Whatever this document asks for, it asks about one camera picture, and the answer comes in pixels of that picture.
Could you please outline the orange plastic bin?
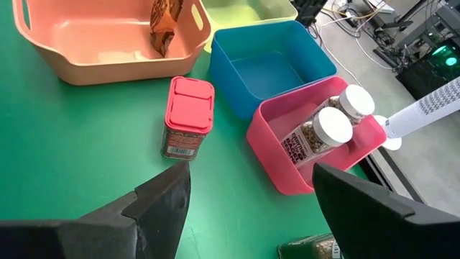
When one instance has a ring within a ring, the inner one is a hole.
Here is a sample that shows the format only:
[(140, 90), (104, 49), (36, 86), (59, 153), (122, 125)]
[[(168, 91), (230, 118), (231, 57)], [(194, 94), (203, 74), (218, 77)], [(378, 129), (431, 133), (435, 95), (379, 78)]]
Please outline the orange plastic bin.
[(211, 23), (201, 0), (184, 0), (165, 55), (150, 41), (152, 0), (11, 0), (17, 31), (58, 78), (75, 86), (183, 76)]

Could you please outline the black computer with green light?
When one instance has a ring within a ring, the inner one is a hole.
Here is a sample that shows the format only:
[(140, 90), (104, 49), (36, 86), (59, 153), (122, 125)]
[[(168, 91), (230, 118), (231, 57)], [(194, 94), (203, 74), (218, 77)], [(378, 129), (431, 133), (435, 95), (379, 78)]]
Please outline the black computer with green light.
[(395, 77), (419, 100), (460, 76), (460, 45), (447, 39), (431, 48), (422, 58)]

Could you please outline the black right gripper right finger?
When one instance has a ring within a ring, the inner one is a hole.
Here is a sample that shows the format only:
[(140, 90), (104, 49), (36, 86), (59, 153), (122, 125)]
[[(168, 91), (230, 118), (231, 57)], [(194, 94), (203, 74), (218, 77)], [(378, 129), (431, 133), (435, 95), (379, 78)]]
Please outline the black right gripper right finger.
[(346, 259), (460, 259), (458, 216), (326, 164), (313, 186)]

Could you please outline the green-lidded spice jar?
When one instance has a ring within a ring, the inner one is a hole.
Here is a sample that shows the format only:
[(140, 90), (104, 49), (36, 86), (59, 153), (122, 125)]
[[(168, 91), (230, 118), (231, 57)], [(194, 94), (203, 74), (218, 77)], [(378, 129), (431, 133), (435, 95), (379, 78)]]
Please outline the green-lidded spice jar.
[(277, 247), (279, 259), (345, 259), (332, 234), (311, 235)]

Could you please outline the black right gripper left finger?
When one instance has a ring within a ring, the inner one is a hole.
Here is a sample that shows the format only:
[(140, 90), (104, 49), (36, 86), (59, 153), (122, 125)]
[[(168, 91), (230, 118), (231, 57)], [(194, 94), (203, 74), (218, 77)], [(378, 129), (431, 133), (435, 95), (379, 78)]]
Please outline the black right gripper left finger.
[(182, 161), (78, 219), (0, 220), (0, 259), (175, 259), (189, 203)]

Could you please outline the taco seasoning mix packet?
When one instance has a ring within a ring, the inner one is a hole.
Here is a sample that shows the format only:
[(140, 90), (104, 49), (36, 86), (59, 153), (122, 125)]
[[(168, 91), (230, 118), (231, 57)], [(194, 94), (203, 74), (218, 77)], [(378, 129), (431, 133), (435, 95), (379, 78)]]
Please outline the taco seasoning mix packet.
[(183, 0), (153, 0), (150, 14), (150, 39), (153, 48), (166, 56), (167, 49), (175, 36), (178, 17)]

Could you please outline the pink plastic bin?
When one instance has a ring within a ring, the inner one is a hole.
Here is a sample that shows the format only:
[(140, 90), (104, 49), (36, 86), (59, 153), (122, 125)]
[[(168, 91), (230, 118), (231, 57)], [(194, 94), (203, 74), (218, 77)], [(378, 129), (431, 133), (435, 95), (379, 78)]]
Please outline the pink plastic bin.
[[(332, 76), (265, 100), (254, 112), (247, 141), (280, 193), (299, 195), (314, 191), (313, 163), (297, 169), (283, 150), (280, 138), (298, 126), (325, 99), (340, 94), (347, 86), (344, 79)], [(354, 128), (349, 142), (319, 158), (318, 162), (347, 171), (385, 140), (385, 131), (370, 115)]]

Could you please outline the red-lidded spice tin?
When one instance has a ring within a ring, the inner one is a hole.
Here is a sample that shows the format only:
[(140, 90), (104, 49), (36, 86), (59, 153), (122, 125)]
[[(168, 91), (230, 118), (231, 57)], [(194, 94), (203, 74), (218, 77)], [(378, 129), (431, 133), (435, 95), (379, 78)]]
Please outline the red-lidded spice tin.
[(160, 152), (193, 160), (213, 127), (215, 89), (208, 81), (176, 76), (170, 82)]

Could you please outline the lime green plastic bin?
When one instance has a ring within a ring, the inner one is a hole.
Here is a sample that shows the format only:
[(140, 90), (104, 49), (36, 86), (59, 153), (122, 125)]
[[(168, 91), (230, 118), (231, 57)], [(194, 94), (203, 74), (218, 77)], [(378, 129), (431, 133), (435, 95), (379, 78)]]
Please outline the lime green plastic bin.
[(293, 45), (306, 37), (289, 0), (203, 0), (210, 18), (210, 42), (204, 50), (212, 62), (287, 60)]

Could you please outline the blue plastic bin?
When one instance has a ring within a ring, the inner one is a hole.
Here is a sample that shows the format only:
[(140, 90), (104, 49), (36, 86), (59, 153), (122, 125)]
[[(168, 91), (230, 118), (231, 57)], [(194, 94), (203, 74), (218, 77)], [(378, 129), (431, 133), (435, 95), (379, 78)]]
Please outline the blue plastic bin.
[(233, 113), (250, 119), (263, 101), (334, 76), (337, 68), (290, 20), (217, 30), (208, 72)]

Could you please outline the black aluminium table frame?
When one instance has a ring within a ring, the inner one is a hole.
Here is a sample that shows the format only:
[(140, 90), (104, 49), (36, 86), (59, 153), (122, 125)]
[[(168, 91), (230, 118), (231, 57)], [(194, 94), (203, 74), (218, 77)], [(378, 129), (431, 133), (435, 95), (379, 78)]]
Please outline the black aluminium table frame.
[(373, 153), (361, 159), (358, 165), (372, 183), (426, 204), (423, 197), (414, 187), (410, 179), (403, 173), (397, 163), (383, 147), (379, 147)]

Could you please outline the white-lidded spice jar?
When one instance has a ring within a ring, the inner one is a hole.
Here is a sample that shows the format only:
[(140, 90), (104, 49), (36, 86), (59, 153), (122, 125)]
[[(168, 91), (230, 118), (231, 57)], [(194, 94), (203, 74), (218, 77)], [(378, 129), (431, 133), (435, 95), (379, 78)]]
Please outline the white-lidded spice jar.
[(298, 125), (280, 144), (296, 168), (341, 147), (353, 135), (348, 117), (339, 109), (322, 108), (312, 119)]
[(316, 107), (308, 120), (314, 118), (325, 107), (333, 107), (343, 112), (352, 127), (357, 126), (363, 119), (374, 112), (375, 104), (370, 93), (361, 86), (350, 84), (339, 95), (330, 96)]

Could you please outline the white cylindrical tower, round base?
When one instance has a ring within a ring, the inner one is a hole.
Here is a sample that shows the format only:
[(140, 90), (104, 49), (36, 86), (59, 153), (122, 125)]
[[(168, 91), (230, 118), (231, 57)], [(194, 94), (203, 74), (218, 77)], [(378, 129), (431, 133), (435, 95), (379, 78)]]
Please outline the white cylindrical tower, round base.
[(460, 76), (432, 91), (390, 117), (375, 115), (386, 140), (383, 148), (398, 150), (402, 137), (460, 111)]

